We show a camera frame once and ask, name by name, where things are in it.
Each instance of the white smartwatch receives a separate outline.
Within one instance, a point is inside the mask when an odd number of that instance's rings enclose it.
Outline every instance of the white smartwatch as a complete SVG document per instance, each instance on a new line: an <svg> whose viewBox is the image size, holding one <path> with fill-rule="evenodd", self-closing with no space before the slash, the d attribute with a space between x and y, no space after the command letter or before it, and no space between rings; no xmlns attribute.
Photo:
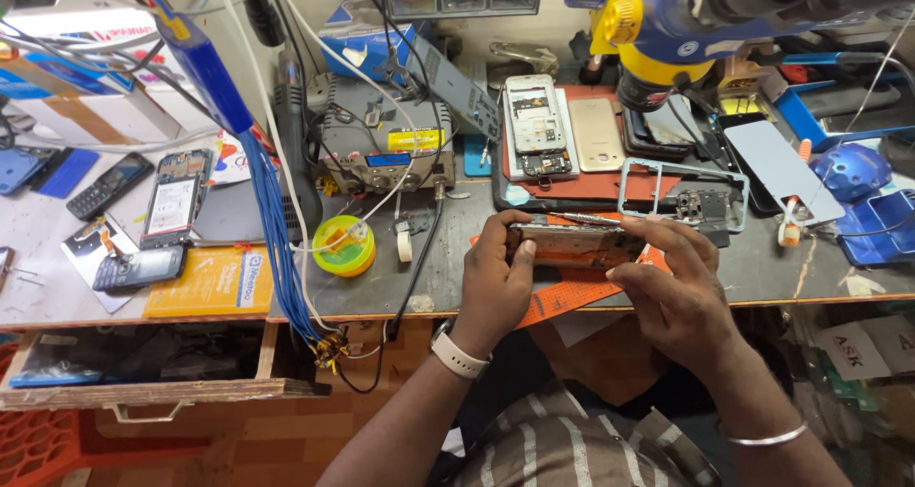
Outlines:
<svg viewBox="0 0 915 487"><path fill-rule="evenodd" d="M464 353L448 337L454 324L454 319L448 319L438 327L435 335L432 336L432 341L429 342L429 350L436 353L442 364L445 364L445 367L448 367L455 375L473 380L486 371L489 363L492 362L492 353L489 353L488 360L485 361L477 360Z"/></svg>

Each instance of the yellow flux container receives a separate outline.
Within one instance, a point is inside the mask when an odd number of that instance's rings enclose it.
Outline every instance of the yellow flux container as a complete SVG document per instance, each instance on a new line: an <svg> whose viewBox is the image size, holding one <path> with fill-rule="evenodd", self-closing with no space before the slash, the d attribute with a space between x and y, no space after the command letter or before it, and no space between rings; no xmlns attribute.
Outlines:
<svg viewBox="0 0 915 487"><path fill-rule="evenodd" d="M360 224L357 231L347 233L353 224ZM368 224L360 223L358 217L337 215L317 227L313 248L336 243L340 237L346 237L339 244L312 254L321 269L337 276L358 276L375 261L375 235Z"/></svg>

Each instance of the silver bracelet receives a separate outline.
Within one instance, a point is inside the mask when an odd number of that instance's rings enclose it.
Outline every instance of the silver bracelet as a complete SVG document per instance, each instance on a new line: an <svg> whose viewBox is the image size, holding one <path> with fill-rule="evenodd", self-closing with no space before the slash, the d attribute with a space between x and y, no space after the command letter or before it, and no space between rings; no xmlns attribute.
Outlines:
<svg viewBox="0 0 915 487"><path fill-rule="evenodd" d="M792 430L786 434L779 436L771 436L769 438L731 438L728 437L727 440L733 442L734 444L739 444L740 446L774 446L776 444L783 444L785 442L791 442L795 438L801 436L804 431L807 430L807 422L803 422L801 427Z"/></svg>

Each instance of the watch strap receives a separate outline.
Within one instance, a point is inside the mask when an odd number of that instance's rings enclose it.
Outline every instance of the watch strap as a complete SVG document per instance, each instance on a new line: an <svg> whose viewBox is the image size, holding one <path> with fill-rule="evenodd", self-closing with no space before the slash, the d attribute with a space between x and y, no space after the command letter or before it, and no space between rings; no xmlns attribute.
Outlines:
<svg viewBox="0 0 915 487"><path fill-rule="evenodd" d="M442 333L432 344L432 353L436 353L438 359L445 364L455 375L470 378L471 380L479 376L488 361L477 360L464 353L451 339L447 333Z"/></svg>

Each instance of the tape roll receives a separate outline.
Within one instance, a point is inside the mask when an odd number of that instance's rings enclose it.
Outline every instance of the tape roll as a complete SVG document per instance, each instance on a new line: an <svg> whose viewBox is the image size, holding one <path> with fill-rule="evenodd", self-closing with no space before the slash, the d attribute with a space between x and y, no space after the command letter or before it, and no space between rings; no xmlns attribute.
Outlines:
<svg viewBox="0 0 915 487"><path fill-rule="evenodd" d="M413 261L413 245L410 243L410 233L397 233L397 255L400 256L401 262Z"/></svg>

